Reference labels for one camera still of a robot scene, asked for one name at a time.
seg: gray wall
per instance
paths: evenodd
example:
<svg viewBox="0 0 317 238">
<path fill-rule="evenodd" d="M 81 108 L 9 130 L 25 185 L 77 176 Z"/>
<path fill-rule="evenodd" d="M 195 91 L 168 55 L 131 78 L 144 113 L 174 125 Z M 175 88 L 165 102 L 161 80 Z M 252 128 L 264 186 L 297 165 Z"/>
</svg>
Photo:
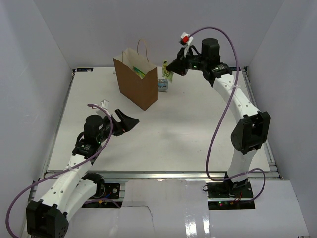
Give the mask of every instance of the gray wall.
<svg viewBox="0 0 317 238">
<path fill-rule="evenodd" d="M 12 199 L 37 180 L 52 144 L 71 70 L 32 0 L 0 0 L 0 237 Z M 11 225 L 20 235 L 29 194 Z"/>
<path fill-rule="evenodd" d="M 112 57 L 138 39 L 148 42 L 149 59 L 161 65 L 180 49 L 180 35 L 203 26 L 225 30 L 242 66 L 251 62 L 283 0 L 34 0 L 71 68 L 110 66 Z M 234 65 L 227 40 L 215 31 L 197 34 L 220 40 L 222 60 Z"/>
<path fill-rule="evenodd" d="M 317 237 L 316 29 L 317 1 L 286 0 L 249 68 L 259 108 L 272 116 L 269 139 L 277 166 L 291 180 L 313 238 Z"/>
</svg>

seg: paper bag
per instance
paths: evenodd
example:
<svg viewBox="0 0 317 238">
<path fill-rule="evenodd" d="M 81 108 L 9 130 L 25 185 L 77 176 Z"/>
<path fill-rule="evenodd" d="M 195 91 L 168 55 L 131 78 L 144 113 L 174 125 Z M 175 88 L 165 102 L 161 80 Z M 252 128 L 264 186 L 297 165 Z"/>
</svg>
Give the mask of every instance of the paper bag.
<svg viewBox="0 0 317 238">
<path fill-rule="evenodd" d="M 113 58 L 120 92 L 144 111 L 158 99 L 157 67 L 137 51 L 127 48 Z M 145 74 L 138 76 L 133 67 Z"/>
</svg>

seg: tabletop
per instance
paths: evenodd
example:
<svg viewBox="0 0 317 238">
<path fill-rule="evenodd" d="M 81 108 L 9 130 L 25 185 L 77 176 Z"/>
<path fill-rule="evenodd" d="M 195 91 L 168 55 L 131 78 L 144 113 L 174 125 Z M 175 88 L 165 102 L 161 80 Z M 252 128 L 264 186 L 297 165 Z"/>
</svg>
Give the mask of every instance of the tabletop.
<svg viewBox="0 0 317 238">
<path fill-rule="evenodd" d="M 241 72 L 238 84 L 249 96 Z M 110 113 L 119 108 L 140 123 L 122 136 L 113 136 L 91 171 L 205 170 L 207 150 L 225 102 L 204 80 L 202 73 L 190 70 L 184 77 L 174 75 L 168 92 L 158 92 L 158 100 L 143 111 L 120 93 L 114 68 L 105 67 L 76 72 L 48 171 L 64 169 L 86 117 L 95 113 L 87 104 L 98 104 L 103 99 L 110 101 Z M 233 155 L 230 135 L 235 126 L 233 114 L 228 111 L 211 151 L 210 171 L 224 172 L 229 168 Z M 257 167 L 269 171 L 266 153 L 262 146 L 250 169 Z"/>
</svg>

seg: white panel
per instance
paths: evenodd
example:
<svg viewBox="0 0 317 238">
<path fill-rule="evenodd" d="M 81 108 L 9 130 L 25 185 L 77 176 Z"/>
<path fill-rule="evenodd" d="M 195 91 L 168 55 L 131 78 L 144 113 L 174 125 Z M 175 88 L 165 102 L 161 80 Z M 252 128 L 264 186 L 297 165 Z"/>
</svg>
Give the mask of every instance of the white panel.
<svg viewBox="0 0 317 238">
<path fill-rule="evenodd" d="M 207 150 L 225 108 L 222 97 L 204 80 L 202 73 L 190 70 L 185 77 L 175 75 L 168 92 L 146 111 L 122 95 L 113 68 L 77 72 L 51 156 L 49 170 L 62 170 L 83 131 L 85 119 L 95 111 L 88 103 L 110 101 L 109 111 L 140 120 L 130 132 L 112 137 L 92 166 L 94 171 L 204 171 Z M 239 84 L 247 95 L 240 73 Z M 227 171 L 233 155 L 230 135 L 236 126 L 231 111 L 225 116 L 210 158 L 210 171 Z M 256 153 L 250 168 L 269 171 L 264 147 Z"/>
<path fill-rule="evenodd" d="M 37 180 L 52 147 L 71 71 L 32 0 L 0 1 L 0 237 L 11 200 Z M 26 193 L 11 213 L 20 235 Z"/>
<path fill-rule="evenodd" d="M 201 231 L 199 225 L 204 214 L 202 208 L 207 206 L 207 201 L 205 204 L 201 203 L 200 182 L 188 183 L 186 189 L 188 193 L 185 193 L 185 196 L 182 196 L 183 189 L 170 190 L 180 181 L 170 181 L 171 185 L 168 186 L 163 183 L 159 186 L 149 186 L 152 182 L 154 181 L 149 181 L 146 186 L 140 186 L 141 182 L 130 181 L 129 187 L 126 186 L 126 197 L 128 200 L 135 199 L 134 204 L 131 203 L 134 207 L 79 209 L 70 222 L 67 238 L 103 237 L 101 234 L 110 238 L 149 238 L 154 237 L 153 225 L 158 232 L 156 237 L 186 237 L 185 222 L 188 220 L 182 221 L 183 226 L 180 225 L 180 220 L 175 221 L 177 217 L 184 216 L 182 213 L 177 213 L 179 206 L 172 206 L 177 198 L 180 198 L 179 203 L 187 204 L 187 206 L 183 205 L 183 208 L 187 208 L 185 213 L 192 215 L 188 218 L 196 219 L 196 230 Z M 49 180 L 39 185 L 36 200 L 52 184 L 53 181 Z M 261 189 L 262 181 L 251 181 L 251 185 L 254 193 L 257 193 Z M 290 181 L 267 181 L 264 192 L 255 201 L 255 205 L 255 210 L 209 211 L 211 236 L 213 238 L 296 238 L 308 235 Z M 167 226 L 170 236 L 162 230 L 163 225 Z M 192 234 L 189 237 L 210 238 L 198 232 L 197 236 Z"/>
<path fill-rule="evenodd" d="M 316 1 L 285 1 L 250 65 L 257 104 L 272 116 L 269 139 L 278 168 L 291 179 L 312 237 L 317 237 L 316 26 Z"/>
<path fill-rule="evenodd" d="M 72 68 L 113 65 L 112 57 L 145 38 L 149 59 L 174 59 L 180 35 L 216 26 L 232 38 L 241 66 L 247 66 L 283 0 L 34 0 Z M 222 60 L 234 65 L 225 37 L 207 30 L 195 36 L 218 38 Z"/>
</svg>

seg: green snack package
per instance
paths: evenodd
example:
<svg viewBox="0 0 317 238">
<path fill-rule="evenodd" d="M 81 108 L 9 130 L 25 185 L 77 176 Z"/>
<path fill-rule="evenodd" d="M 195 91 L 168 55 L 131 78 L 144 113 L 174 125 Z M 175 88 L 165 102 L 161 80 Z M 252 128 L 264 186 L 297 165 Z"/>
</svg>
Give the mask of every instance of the green snack package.
<svg viewBox="0 0 317 238">
<path fill-rule="evenodd" d="M 135 72 L 140 78 L 144 78 L 145 74 L 140 71 L 139 69 L 137 69 L 136 67 L 133 67 L 133 72 Z"/>
<path fill-rule="evenodd" d="M 172 83 L 173 82 L 174 73 L 167 71 L 166 70 L 167 66 L 168 66 L 167 60 L 164 60 L 163 61 L 163 67 L 162 67 L 163 77 Z"/>
</svg>

